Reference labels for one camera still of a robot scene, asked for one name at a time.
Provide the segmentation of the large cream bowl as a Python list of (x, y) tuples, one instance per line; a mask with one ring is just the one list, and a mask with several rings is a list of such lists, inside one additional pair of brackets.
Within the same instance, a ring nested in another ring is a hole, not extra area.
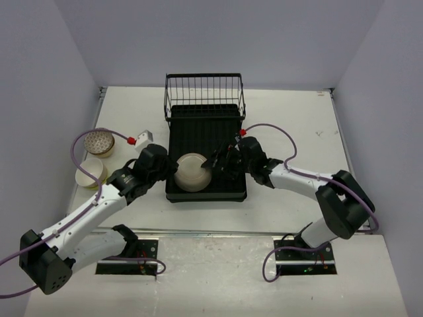
[(210, 170), (202, 165), (206, 157), (199, 153), (187, 153), (178, 160), (178, 169), (174, 174), (177, 186), (186, 192), (199, 192), (204, 190), (212, 180)]

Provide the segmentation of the beige floral bowl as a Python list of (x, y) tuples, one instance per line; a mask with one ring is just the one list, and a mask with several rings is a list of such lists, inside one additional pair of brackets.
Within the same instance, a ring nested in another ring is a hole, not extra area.
[(105, 159), (105, 158), (108, 158), (108, 157), (112, 156), (112, 155), (113, 155), (113, 153), (114, 153), (114, 149), (115, 149), (115, 146), (113, 145), (113, 146), (111, 146), (111, 148), (109, 148), (109, 150), (107, 150), (106, 152), (99, 154), (99, 155), (98, 155), (98, 158), (100, 158), (100, 159)]

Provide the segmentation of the beige bowl with leaf print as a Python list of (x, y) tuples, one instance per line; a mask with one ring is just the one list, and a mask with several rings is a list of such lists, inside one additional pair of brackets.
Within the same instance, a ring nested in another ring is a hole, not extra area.
[[(94, 176), (100, 182), (108, 176), (108, 169), (99, 158), (88, 158), (81, 163), (81, 168)], [(75, 173), (75, 181), (78, 186), (88, 189), (97, 189), (97, 183), (91, 177), (87, 176), (81, 170), (77, 170)]]

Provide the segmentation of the blue patterned bowl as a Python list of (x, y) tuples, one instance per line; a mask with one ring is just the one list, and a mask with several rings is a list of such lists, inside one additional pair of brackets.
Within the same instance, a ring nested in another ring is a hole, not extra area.
[(93, 131), (84, 138), (84, 147), (92, 155), (105, 155), (110, 152), (115, 144), (115, 139), (110, 132)]

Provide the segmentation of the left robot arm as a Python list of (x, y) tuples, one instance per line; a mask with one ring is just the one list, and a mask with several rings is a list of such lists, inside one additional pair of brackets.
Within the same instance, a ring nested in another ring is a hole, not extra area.
[(145, 195), (156, 182), (172, 176), (177, 168), (164, 147), (146, 146), (138, 158), (115, 170), (98, 193), (72, 214), (40, 233), (24, 233), (20, 238), (21, 269), (44, 294), (50, 295), (92, 263), (131, 259), (137, 253), (137, 238), (127, 226), (116, 225), (97, 237), (91, 237), (91, 232)]

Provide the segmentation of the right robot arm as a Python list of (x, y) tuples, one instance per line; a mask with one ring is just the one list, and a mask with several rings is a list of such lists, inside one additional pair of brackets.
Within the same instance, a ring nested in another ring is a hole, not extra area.
[(295, 170), (282, 160), (267, 157), (255, 137), (222, 144), (202, 166), (229, 180), (250, 174), (257, 184), (316, 201), (322, 217), (295, 237), (295, 253), (304, 260), (331, 240), (348, 240), (375, 212), (374, 204), (349, 172), (318, 175)]

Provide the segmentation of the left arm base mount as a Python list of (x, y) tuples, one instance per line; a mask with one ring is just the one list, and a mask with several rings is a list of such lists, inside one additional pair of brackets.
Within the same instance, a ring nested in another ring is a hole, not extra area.
[(96, 275), (140, 275), (156, 276), (161, 264), (154, 261), (141, 261), (140, 258), (157, 258), (159, 240), (138, 239), (135, 244), (118, 257), (119, 260), (102, 260), (96, 264)]

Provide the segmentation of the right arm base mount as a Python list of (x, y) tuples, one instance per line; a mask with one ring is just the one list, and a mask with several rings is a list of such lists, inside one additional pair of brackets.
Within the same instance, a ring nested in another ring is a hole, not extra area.
[(275, 253), (276, 273), (279, 276), (336, 275), (332, 245), (316, 252), (280, 250)]

